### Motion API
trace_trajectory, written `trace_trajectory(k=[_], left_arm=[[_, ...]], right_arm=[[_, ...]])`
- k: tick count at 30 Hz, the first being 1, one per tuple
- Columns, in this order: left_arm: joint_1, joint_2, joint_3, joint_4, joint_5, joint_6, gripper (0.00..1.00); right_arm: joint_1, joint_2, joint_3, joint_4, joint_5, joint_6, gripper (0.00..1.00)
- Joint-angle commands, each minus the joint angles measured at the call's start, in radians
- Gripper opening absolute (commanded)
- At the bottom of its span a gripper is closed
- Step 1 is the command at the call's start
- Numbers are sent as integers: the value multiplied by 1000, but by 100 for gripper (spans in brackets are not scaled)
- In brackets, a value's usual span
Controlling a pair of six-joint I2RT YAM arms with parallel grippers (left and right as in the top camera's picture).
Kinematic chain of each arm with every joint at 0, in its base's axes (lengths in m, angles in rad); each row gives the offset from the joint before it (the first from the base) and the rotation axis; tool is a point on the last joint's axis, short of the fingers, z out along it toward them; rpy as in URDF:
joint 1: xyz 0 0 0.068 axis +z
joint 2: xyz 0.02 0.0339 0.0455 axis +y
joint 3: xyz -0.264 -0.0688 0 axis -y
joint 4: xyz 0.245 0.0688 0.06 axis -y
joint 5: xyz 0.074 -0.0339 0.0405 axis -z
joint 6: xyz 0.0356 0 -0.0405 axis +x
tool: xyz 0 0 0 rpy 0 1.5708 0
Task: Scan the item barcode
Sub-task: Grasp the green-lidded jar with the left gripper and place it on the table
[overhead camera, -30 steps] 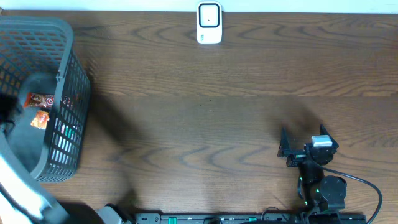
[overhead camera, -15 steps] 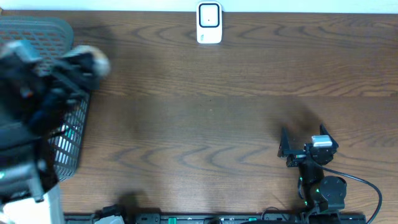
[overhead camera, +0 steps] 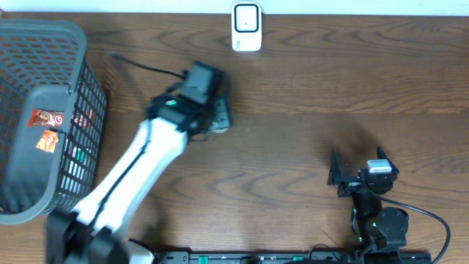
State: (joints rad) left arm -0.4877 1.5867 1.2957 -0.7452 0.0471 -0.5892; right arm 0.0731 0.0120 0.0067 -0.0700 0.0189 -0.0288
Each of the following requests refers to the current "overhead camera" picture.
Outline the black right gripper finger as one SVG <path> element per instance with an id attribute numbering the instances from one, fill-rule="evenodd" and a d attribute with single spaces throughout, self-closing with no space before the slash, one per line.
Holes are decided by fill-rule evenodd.
<path id="1" fill-rule="evenodd" d="M 377 147 L 377 158 L 378 159 L 384 159 L 388 163 L 391 164 L 391 160 L 388 158 L 388 156 L 385 154 L 384 150 L 382 147 Z"/>
<path id="2" fill-rule="evenodd" d="M 327 184 L 329 186 L 337 186 L 342 181 L 343 174 L 339 165 L 337 152 L 332 151 L 330 170 L 328 173 Z"/>

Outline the small orange snack box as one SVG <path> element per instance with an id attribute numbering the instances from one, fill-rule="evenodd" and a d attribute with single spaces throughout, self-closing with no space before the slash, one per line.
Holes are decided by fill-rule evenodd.
<path id="1" fill-rule="evenodd" d="M 56 131 L 45 130 L 36 144 L 36 148 L 47 153 L 53 153 L 58 142 L 59 137 Z"/>

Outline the red chocolate bar wrapper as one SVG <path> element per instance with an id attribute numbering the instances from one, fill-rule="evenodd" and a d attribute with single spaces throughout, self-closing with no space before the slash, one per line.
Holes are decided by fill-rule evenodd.
<path id="1" fill-rule="evenodd" d="M 31 118 L 28 121 L 29 127 L 46 126 L 46 127 L 60 127 L 63 123 L 63 111 L 49 111 L 43 109 L 34 109 Z"/>

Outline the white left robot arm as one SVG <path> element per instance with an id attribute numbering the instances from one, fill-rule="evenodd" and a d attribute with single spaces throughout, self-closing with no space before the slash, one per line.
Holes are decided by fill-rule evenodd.
<path id="1" fill-rule="evenodd" d="M 137 134 L 104 180 L 69 213 L 48 216 L 47 263 L 154 263 L 155 253 L 125 241 L 146 195 L 191 137 L 232 125 L 227 74 L 196 61 L 182 81 L 152 99 Z"/>

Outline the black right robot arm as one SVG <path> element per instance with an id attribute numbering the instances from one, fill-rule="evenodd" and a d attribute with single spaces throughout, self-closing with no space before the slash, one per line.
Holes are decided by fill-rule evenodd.
<path id="1" fill-rule="evenodd" d="M 372 254 L 396 254 L 407 243 L 408 214 L 382 205 L 382 195 L 393 188 L 398 174 L 399 170 L 380 147 L 377 158 L 367 161 L 367 167 L 356 176 L 346 176 L 337 152 L 332 154 L 327 184 L 337 187 L 339 197 L 352 198 L 352 228 L 361 239 L 355 257 L 361 262 Z"/>

